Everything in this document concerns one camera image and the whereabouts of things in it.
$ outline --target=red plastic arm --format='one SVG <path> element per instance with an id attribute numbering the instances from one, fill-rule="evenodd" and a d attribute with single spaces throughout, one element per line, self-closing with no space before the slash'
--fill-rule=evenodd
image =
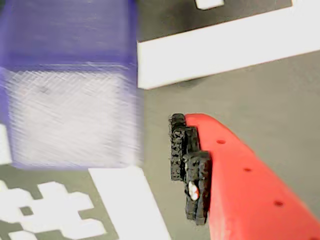
<path id="1" fill-rule="evenodd" d="M 212 156 L 211 240 L 320 240 L 318 220 L 248 146 L 208 115 L 185 119 Z"/>

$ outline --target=gray surface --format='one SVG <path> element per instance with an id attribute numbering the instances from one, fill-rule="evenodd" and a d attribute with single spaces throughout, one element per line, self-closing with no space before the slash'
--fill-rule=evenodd
<path id="1" fill-rule="evenodd" d="M 223 6 L 200 10 L 196 7 L 195 0 L 137 0 L 137 2 L 140 41 L 183 33 L 292 6 L 292 0 L 224 0 Z"/>
<path id="2" fill-rule="evenodd" d="M 320 219 L 319 61 L 315 52 L 145 91 L 144 172 L 173 240 L 210 237 L 185 220 L 183 185 L 170 181 L 172 113 L 228 126 Z"/>

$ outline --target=black track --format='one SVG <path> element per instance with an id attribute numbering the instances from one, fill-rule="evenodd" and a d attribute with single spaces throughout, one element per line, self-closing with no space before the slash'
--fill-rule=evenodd
<path id="1" fill-rule="evenodd" d="M 183 114 L 174 114 L 170 122 L 171 180 L 183 181 L 186 194 L 185 213 L 196 225 L 207 221 L 210 206 L 212 160 L 210 153 L 201 151 L 198 130 L 187 126 Z M 188 184 L 193 182 L 199 189 L 199 198 L 192 200 Z"/>

